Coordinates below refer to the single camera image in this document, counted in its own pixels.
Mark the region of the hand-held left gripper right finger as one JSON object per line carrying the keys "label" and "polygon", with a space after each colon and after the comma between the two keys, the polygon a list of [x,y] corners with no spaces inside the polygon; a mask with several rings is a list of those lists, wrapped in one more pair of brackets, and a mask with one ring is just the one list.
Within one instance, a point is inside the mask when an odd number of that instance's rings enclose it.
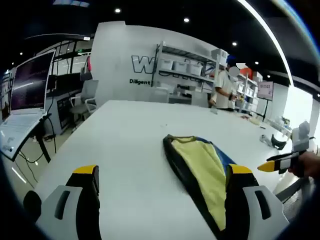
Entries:
{"label": "hand-held left gripper right finger", "polygon": [[275,240],[289,225],[283,203],[249,168],[230,163],[225,191],[226,240]]}

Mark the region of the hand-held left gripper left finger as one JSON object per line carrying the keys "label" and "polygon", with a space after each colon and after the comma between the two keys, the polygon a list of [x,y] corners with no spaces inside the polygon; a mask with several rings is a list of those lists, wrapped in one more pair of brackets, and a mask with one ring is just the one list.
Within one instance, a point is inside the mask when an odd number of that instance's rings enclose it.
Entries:
{"label": "hand-held left gripper left finger", "polygon": [[36,225],[51,240],[100,240],[99,166],[75,169],[44,200]]}

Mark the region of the person's right hand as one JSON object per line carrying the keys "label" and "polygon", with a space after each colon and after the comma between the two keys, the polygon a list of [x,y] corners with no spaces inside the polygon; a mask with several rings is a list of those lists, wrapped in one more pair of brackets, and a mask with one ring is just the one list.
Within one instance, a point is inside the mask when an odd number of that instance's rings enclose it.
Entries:
{"label": "person's right hand", "polygon": [[288,169],[289,173],[296,177],[311,177],[313,179],[320,178],[320,157],[314,152],[305,151],[298,156],[298,162]]}

